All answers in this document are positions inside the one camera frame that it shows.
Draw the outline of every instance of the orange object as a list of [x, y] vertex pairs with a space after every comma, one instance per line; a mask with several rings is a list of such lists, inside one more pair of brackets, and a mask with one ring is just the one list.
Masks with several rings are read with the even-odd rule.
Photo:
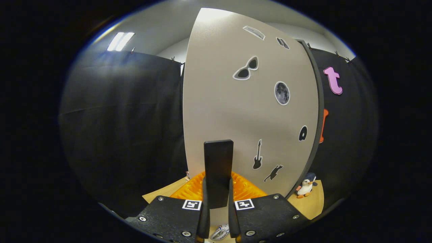
[[[203, 200], [203, 179], [205, 171], [196, 175], [184, 184], [179, 190], [174, 192], [170, 197], [178, 199], [189, 200]], [[241, 175], [231, 172], [232, 188], [234, 201], [246, 200], [251, 198], [258, 198], [267, 196], [265, 192], [252, 184]]]
[[323, 120], [323, 128], [321, 129], [321, 138], [320, 138], [320, 143], [322, 143], [324, 141], [324, 137], [323, 137], [323, 132], [324, 132], [324, 123], [325, 123], [325, 118], [328, 116], [328, 110], [324, 109], [324, 120]]

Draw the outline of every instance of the moon sticker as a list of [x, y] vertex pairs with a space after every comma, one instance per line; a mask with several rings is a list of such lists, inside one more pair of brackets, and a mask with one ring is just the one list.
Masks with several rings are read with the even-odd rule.
[[288, 104], [291, 94], [286, 83], [282, 81], [276, 83], [274, 86], [274, 96], [279, 104], [283, 106]]

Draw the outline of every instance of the white ceiling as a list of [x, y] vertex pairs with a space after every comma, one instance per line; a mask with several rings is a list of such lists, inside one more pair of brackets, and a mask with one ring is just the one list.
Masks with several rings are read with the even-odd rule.
[[227, 10], [262, 22], [293, 25], [324, 34], [324, 28], [308, 17], [270, 0], [167, 0], [132, 14], [93, 45], [104, 51], [117, 32], [134, 32], [124, 50], [157, 54], [190, 36], [201, 8]]

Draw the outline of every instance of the black panel edge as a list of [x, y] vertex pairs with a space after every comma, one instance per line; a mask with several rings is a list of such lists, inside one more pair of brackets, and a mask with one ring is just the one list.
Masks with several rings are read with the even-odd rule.
[[296, 39], [296, 41], [298, 41], [303, 46], [306, 53], [308, 54], [309, 60], [311, 61], [312, 68], [313, 68], [314, 73], [315, 73], [315, 80], [317, 81], [317, 88], [318, 88], [318, 124], [317, 124], [317, 130], [315, 133], [314, 145], [312, 146], [312, 150], [311, 150], [311, 153], [309, 155], [309, 159], [306, 163], [305, 168], [303, 169], [302, 175], [297, 179], [297, 183], [294, 185], [294, 187], [291, 189], [291, 191], [288, 193], [288, 195], [286, 195], [286, 197], [285, 197], [286, 199], [288, 199], [295, 192], [295, 189], [297, 188], [298, 185], [300, 185], [300, 182], [303, 180], [304, 176], [309, 171], [309, 168], [312, 165], [312, 162], [315, 158], [315, 154], [318, 150], [318, 146], [320, 143], [321, 130], [322, 130], [322, 126], [323, 126], [323, 117], [324, 117], [324, 90], [322, 87], [321, 75], [320, 75], [320, 72], [318, 69], [318, 65], [315, 62], [315, 58], [312, 55], [312, 52], [309, 49], [306, 42], [304, 40], [299, 40], [299, 39]]
[[234, 191], [232, 185], [232, 177], [229, 180], [228, 225], [229, 225], [229, 235], [231, 238], [236, 238], [237, 236], [240, 235], [240, 226], [238, 225], [237, 214], [234, 208]]
[[210, 209], [208, 206], [206, 177], [203, 178], [203, 203], [201, 207], [200, 221], [198, 223], [197, 236], [208, 239], [210, 234]]

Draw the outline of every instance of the small round sticker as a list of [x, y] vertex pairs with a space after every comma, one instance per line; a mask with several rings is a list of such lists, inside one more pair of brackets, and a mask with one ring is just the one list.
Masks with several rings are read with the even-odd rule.
[[274, 96], [279, 104], [285, 106], [289, 102], [290, 93], [286, 83], [279, 81], [274, 86]]
[[308, 135], [308, 127], [304, 125], [302, 129], [300, 130], [299, 134], [299, 142], [304, 141], [306, 139], [306, 136]]

